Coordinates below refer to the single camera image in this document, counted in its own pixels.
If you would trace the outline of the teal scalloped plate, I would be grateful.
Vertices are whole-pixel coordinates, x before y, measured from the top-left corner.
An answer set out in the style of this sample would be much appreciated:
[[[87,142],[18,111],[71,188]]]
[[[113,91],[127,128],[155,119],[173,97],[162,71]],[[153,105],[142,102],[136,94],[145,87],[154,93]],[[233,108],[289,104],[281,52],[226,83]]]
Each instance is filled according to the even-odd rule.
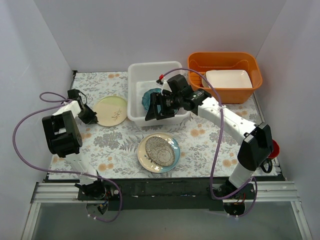
[[[161,88],[152,88],[149,89],[148,91],[146,91],[143,96],[142,96],[142,100],[141,100],[141,104],[144,108],[144,110],[147,112],[149,110],[150,107],[150,101],[151,101],[151,94],[152,93],[162,93],[162,89]]]

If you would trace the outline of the cream plate with leaf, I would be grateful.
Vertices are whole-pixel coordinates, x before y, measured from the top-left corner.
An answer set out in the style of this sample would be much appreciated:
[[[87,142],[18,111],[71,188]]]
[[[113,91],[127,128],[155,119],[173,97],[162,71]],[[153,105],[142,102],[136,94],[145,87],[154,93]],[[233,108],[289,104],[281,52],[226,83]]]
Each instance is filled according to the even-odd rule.
[[[99,100],[93,107],[98,124],[103,127],[113,127],[121,124],[127,118],[127,101],[120,96],[107,96]]]

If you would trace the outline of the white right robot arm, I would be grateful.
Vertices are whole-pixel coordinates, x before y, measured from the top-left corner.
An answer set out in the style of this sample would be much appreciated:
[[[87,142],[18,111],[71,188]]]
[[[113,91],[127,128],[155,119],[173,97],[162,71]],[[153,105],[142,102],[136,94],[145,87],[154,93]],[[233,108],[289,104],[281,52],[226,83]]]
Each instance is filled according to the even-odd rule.
[[[217,200],[237,199],[245,192],[245,186],[253,179],[256,169],[274,150],[271,128],[265,122],[256,124],[225,108],[218,97],[199,88],[193,90],[186,78],[177,74],[167,83],[168,90],[152,92],[146,121],[162,120],[175,116],[179,109],[190,111],[220,127],[240,145],[238,164],[228,180],[217,190],[210,189]]]

